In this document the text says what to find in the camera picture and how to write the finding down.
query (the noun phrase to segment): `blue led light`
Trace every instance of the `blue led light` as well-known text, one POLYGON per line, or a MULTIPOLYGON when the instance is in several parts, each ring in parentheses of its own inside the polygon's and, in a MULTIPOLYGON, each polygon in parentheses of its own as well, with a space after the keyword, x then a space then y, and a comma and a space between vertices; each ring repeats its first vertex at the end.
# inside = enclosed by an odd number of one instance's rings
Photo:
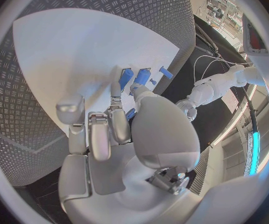
POLYGON ((259 164, 259 155, 260 155, 260 133, 255 132, 253 133, 253 153, 249 175, 254 175, 257 173, 259 164))

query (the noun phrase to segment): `white cable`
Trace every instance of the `white cable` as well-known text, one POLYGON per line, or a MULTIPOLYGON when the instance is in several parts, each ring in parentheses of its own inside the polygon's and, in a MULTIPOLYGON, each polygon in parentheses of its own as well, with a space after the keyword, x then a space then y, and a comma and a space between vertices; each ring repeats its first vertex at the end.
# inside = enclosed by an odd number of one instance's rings
MULTIPOLYGON (((198 58, 195 60, 195 62, 194 62, 194 66, 193 66, 194 83, 196 82, 196 79, 195 79, 195 66, 196 66, 196 62, 197 62, 197 61, 199 60, 199 58, 201 58, 201 57, 211 57, 211 58, 214 58, 214 59, 215 59, 214 61, 225 61, 225 62, 230 63, 230 64, 233 64, 233 65, 246 65, 246 64, 252 64, 252 62, 246 62, 246 63, 233 63, 233 62, 226 61, 226 60, 224 60, 224 59, 222 59, 222 58, 217 58, 217 57, 214 57, 214 56, 208 56, 208 55, 202 55, 202 56, 198 57, 198 58)), ((204 73, 203 73, 201 79, 203 78, 203 76, 204 76, 205 72, 207 71, 207 69, 209 68, 209 66, 210 66, 214 61, 210 62, 210 64, 207 66, 207 68, 205 69, 205 71, 204 71, 204 73)))

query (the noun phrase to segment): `robotic arm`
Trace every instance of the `robotic arm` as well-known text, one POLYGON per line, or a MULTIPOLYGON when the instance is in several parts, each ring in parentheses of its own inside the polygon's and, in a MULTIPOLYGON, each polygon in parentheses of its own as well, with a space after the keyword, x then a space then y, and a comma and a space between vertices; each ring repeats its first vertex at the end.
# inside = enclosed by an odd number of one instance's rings
POLYGON ((194 83, 187 99, 178 101, 176 105, 187 115, 190 121, 196 118, 196 108, 206 105, 224 96, 231 87, 243 87, 247 83, 264 86, 265 82, 256 67, 235 65, 224 74, 216 74, 194 83))

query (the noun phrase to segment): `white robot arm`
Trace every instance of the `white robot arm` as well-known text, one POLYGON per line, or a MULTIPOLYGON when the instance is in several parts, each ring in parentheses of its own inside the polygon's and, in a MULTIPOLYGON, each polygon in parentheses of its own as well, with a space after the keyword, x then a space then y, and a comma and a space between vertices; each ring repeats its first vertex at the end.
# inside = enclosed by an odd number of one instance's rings
POLYGON ((196 117, 196 107, 206 105, 224 96, 231 87, 243 87, 247 83, 264 86, 265 82, 256 67, 235 65, 224 74, 216 74, 194 83, 194 88, 187 99, 176 105, 187 115, 190 121, 196 117))

